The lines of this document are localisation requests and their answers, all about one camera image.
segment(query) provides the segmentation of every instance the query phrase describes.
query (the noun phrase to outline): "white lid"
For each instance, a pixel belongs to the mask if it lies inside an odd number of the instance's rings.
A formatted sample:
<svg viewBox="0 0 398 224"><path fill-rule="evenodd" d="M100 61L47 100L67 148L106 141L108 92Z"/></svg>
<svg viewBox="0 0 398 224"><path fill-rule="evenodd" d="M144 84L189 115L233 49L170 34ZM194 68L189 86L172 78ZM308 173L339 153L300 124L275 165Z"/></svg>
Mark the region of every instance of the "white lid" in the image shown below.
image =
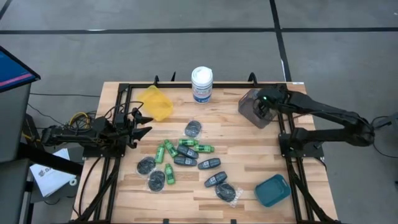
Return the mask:
<svg viewBox="0 0 398 224"><path fill-rule="evenodd" d="M197 86L208 86L213 82L213 71L208 67L197 67L192 71L192 82Z"/></svg>

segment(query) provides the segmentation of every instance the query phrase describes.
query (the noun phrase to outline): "gray container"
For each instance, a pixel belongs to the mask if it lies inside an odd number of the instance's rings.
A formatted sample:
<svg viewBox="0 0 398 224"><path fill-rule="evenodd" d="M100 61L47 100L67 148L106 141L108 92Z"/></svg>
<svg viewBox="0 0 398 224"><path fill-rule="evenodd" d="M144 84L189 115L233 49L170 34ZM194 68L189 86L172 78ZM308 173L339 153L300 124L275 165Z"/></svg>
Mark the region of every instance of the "gray container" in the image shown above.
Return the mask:
<svg viewBox="0 0 398 224"><path fill-rule="evenodd" d="M277 115L276 111L265 109L263 111L256 110L258 108L259 100L257 100L257 93L259 91L252 89L246 93L238 103L238 111L252 124L262 129L267 126Z"/></svg>

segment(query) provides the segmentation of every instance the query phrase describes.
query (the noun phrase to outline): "yellow plastic bowl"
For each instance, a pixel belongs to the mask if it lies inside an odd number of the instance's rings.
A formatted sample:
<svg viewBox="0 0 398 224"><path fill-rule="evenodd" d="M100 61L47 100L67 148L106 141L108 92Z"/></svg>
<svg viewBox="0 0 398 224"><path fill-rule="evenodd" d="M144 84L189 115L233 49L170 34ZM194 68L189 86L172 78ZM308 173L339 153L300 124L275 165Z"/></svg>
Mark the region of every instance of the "yellow plastic bowl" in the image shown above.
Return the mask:
<svg viewBox="0 0 398 224"><path fill-rule="evenodd" d="M162 121L173 111L173 103L154 85L148 87L137 97L144 102L144 109L156 121Z"/></svg>

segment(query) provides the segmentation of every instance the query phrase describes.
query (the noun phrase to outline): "plastic bag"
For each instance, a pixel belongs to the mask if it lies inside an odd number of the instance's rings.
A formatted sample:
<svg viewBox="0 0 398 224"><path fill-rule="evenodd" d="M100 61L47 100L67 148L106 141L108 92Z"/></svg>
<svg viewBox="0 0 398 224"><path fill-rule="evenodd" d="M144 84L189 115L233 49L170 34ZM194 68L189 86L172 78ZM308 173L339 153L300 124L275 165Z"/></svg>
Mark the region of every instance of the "plastic bag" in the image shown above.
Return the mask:
<svg viewBox="0 0 398 224"><path fill-rule="evenodd" d="M231 207L236 207L238 199L243 194L243 189L235 187L231 184L220 183L215 187L217 197L225 201Z"/></svg>
<svg viewBox="0 0 398 224"><path fill-rule="evenodd" d="M161 170L156 170L154 169L148 177L147 180L147 189L151 192L161 192L164 189L164 185L165 185L165 174L163 171Z"/></svg>
<svg viewBox="0 0 398 224"><path fill-rule="evenodd" d="M191 119L184 129L184 136L188 136L193 139L200 139L201 129L201 122Z"/></svg>
<svg viewBox="0 0 398 224"><path fill-rule="evenodd" d="M139 161L136 171L141 177L146 177L146 175L155 169L155 166L155 158L148 156Z"/></svg>

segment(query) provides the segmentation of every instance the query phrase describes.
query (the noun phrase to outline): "gray concrete floor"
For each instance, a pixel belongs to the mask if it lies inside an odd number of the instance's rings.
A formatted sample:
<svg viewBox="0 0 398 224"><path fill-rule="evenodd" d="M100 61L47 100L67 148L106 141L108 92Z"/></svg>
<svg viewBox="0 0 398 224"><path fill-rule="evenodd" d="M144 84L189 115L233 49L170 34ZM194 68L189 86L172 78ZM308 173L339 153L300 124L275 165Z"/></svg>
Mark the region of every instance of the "gray concrete floor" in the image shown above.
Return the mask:
<svg viewBox="0 0 398 224"><path fill-rule="evenodd" d="M277 0L282 27L397 27L398 2ZM133 29L165 27L273 27L269 1L250 0L13 0L1 30ZM292 79L305 82L313 99L367 119L398 111L398 33L284 33ZM283 81L275 34L0 35L0 44L42 76L39 93L99 95L105 81L149 81L158 75L189 80L199 65L217 81ZM96 98L30 96L30 104L66 121L95 110ZM53 124L28 109L39 127ZM333 125L315 120L317 128ZM376 144L398 156L397 133L385 128ZM398 160L372 147L324 145L340 220L396 223ZM66 222L73 199L37 203L33 223Z"/></svg>

